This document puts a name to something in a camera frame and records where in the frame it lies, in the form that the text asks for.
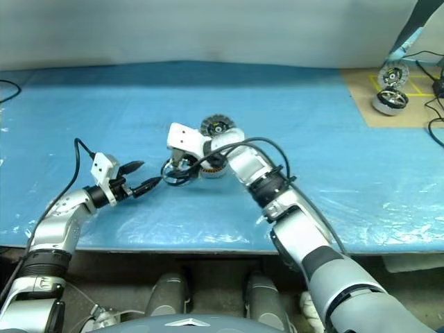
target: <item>silver metal arm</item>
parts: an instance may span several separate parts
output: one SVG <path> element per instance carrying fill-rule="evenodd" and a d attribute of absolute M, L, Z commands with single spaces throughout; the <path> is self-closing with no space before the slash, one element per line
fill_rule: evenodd
<path fill-rule="evenodd" d="M 65 305 L 60 299 L 82 224 L 98 208 L 116 205 L 130 195 L 136 198 L 154 188 L 159 177 L 134 189 L 126 186 L 123 175 L 141 165 L 142 161 L 134 161 L 119 167 L 111 155 L 94 154 L 91 173 L 96 184 L 65 194 L 38 223 L 28 255 L 1 308 L 0 330 L 61 333 Z"/>
<path fill-rule="evenodd" d="M 200 133 L 180 124 L 174 123 L 171 128 L 174 135 L 170 132 L 168 144 L 176 156 L 191 154 L 200 159 L 226 144 L 244 140 L 238 128 L 211 138 L 199 137 Z M 205 151 L 203 146 L 208 145 L 211 149 Z M 328 332 L 433 332 L 387 294 L 358 263 L 330 246 L 330 232 L 322 218 L 279 169 L 250 147 L 240 146 L 226 157 L 268 222 L 275 224 L 271 239 L 283 260 L 304 273 Z"/>
<path fill-rule="evenodd" d="M 35 230 L 29 256 L 1 308 L 0 329 L 42 333 L 61 325 L 64 309 L 59 299 L 65 288 L 64 276 L 81 225 L 95 211 L 84 189 L 63 196 L 54 205 Z"/>

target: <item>power adapter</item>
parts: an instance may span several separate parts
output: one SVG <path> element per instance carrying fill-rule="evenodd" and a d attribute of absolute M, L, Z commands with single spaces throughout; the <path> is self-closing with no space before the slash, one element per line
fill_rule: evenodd
<path fill-rule="evenodd" d="M 436 98 L 444 99 L 444 78 L 435 80 L 435 82 L 433 82 L 432 88 Z"/>

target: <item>brown cardboard mat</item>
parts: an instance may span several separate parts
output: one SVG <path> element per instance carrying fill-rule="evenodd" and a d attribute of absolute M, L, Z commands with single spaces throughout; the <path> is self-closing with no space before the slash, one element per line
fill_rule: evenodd
<path fill-rule="evenodd" d="M 427 70 L 438 78 L 438 67 L 427 67 Z M 410 67 L 410 75 L 406 84 L 401 87 L 409 97 L 409 104 L 397 116 L 386 116 L 376 111 L 371 102 L 373 97 L 381 90 L 377 83 L 379 68 L 372 69 L 342 69 L 341 73 L 347 83 L 348 89 L 356 102 L 362 117 L 370 127 L 393 128 L 424 128 L 430 119 L 436 118 L 436 113 L 424 106 L 424 103 L 434 98 L 432 81 L 416 67 Z M 438 103 L 430 104 L 444 114 Z"/>

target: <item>white wall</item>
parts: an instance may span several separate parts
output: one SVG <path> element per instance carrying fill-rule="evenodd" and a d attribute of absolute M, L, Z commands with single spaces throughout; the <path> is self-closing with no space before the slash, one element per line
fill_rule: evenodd
<path fill-rule="evenodd" d="M 416 0 L 1 0 L 0 68 L 380 65 Z"/>

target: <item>blue plastic sheet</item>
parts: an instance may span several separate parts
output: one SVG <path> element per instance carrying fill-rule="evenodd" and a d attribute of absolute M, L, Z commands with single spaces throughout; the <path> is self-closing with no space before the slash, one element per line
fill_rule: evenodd
<path fill-rule="evenodd" d="M 298 186 L 353 253 L 444 250 L 444 154 L 423 129 L 369 128 L 339 71 L 167 62 L 1 73 L 23 87 L 4 103 L 0 244 L 23 246 L 74 171 L 73 139 L 144 160 L 156 176 L 171 122 L 199 127 L 223 113 L 289 156 Z M 279 155 L 269 150 L 276 162 Z M 74 188 L 93 184 L 83 155 Z M 274 252 L 270 225 L 236 178 L 158 188 L 104 207 L 82 229 L 95 250 Z"/>

